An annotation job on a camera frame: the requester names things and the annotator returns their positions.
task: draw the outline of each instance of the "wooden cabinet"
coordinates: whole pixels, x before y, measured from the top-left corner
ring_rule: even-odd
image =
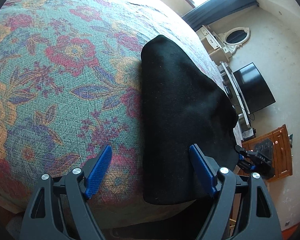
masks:
[[[252,140],[246,141],[242,143],[242,147],[246,150],[255,151],[254,146],[269,138],[273,143],[273,159],[272,166],[275,170],[275,176],[268,181],[275,181],[277,179],[281,179],[287,176],[292,175],[292,157],[291,157],[291,149],[290,142],[288,137],[287,127],[284,124],[282,127],[262,135],[260,137],[254,138]],[[240,175],[246,175],[242,170],[239,171]]]

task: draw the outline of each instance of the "curtain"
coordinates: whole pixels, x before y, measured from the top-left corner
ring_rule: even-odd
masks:
[[[188,12],[182,19],[196,32],[202,25],[213,23],[227,15],[257,4],[257,0],[208,0]]]

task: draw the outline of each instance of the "blue gripper pad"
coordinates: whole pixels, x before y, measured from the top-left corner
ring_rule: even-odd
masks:
[[[196,144],[190,146],[189,156],[203,190],[213,197],[217,193],[217,172],[211,167],[208,158]]]
[[[104,175],[109,167],[112,158],[112,149],[109,145],[104,147],[97,155],[97,162],[94,167],[89,167],[91,170],[88,177],[86,177],[86,191],[84,195],[87,199],[90,199],[95,193],[98,192],[99,186],[103,180]]]

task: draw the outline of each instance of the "bedsheet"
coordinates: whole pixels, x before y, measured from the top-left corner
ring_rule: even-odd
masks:
[[[7,0],[0,10],[0,205],[26,208],[36,180],[113,158],[90,200],[101,228],[164,219],[189,203],[142,199],[140,52],[162,34],[221,88],[195,32],[159,0]],[[238,130],[234,133],[240,143]]]

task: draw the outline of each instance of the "flat screen tv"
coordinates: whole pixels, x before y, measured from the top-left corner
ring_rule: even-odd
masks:
[[[248,114],[275,103],[266,81],[253,63],[235,71],[233,75],[248,108]]]

